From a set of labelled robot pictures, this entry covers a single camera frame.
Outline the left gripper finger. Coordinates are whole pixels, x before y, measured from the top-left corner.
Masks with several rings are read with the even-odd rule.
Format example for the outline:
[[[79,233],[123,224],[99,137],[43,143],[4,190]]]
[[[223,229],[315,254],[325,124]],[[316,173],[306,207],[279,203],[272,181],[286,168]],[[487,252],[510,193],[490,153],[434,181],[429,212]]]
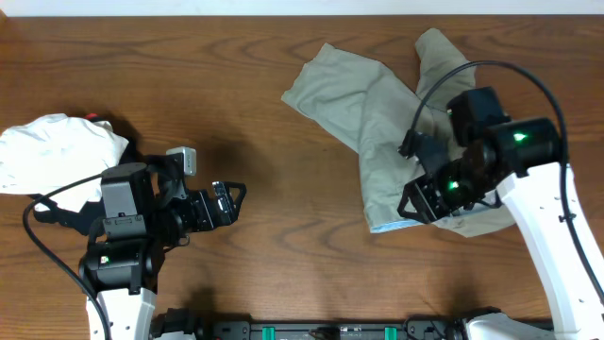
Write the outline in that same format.
[[[215,227],[229,226],[236,221],[235,205],[230,198],[218,197],[215,199]]]
[[[247,193],[243,183],[232,181],[214,181],[214,206],[219,213],[238,213]]]

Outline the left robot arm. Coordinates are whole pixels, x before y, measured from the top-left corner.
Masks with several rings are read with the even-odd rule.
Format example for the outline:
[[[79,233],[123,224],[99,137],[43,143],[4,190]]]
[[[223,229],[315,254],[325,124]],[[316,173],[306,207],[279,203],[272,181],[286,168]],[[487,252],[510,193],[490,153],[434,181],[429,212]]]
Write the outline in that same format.
[[[92,339],[202,339],[204,325],[186,309],[156,314],[159,272],[166,254],[194,232],[237,221],[242,183],[215,181],[190,190],[190,151],[148,156],[104,171],[104,216],[89,233],[79,276],[92,289],[86,305]]]

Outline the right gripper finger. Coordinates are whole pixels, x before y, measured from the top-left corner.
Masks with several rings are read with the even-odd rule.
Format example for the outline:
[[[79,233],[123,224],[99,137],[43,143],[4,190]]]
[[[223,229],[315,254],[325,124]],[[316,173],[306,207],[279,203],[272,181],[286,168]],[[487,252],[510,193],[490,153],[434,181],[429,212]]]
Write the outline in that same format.
[[[427,222],[439,220],[441,215],[440,198],[437,187],[432,179],[419,178],[416,181],[418,204],[416,210]]]
[[[399,215],[406,219],[411,219],[423,224],[430,224],[432,222],[425,221],[422,215],[416,210],[418,204],[418,191],[416,182],[410,182],[405,185],[402,193],[401,200],[399,202],[397,211]]]

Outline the khaki green shorts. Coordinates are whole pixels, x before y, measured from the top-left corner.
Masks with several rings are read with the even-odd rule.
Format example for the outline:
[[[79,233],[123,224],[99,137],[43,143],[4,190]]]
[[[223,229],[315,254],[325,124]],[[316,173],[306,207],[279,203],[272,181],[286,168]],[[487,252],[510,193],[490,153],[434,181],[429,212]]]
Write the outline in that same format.
[[[436,28],[418,38],[415,50],[420,77],[414,90],[382,62],[326,43],[281,96],[358,154],[364,214],[373,233],[417,224],[397,211],[404,186],[424,173],[417,160],[397,151],[415,115],[420,117],[417,131],[445,143],[451,159],[463,152],[445,106],[454,96],[475,88],[475,72],[466,69],[430,94],[437,80],[467,60]]]

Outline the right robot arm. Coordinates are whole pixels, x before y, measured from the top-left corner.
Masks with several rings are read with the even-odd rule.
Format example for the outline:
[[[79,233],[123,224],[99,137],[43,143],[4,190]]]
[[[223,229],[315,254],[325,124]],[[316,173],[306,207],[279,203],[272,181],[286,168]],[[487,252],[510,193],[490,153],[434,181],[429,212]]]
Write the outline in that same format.
[[[459,321],[452,339],[600,339],[603,299],[594,283],[603,257],[579,203],[574,175],[562,166],[562,139],[547,118],[513,121],[495,91],[466,91],[446,106],[462,156],[453,160],[434,137],[409,130],[399,152],[423,176],[403,189],[398,212],[422,223],[459,214],[495,194],[520,229],[545,289],[552,327],[499,311]]]

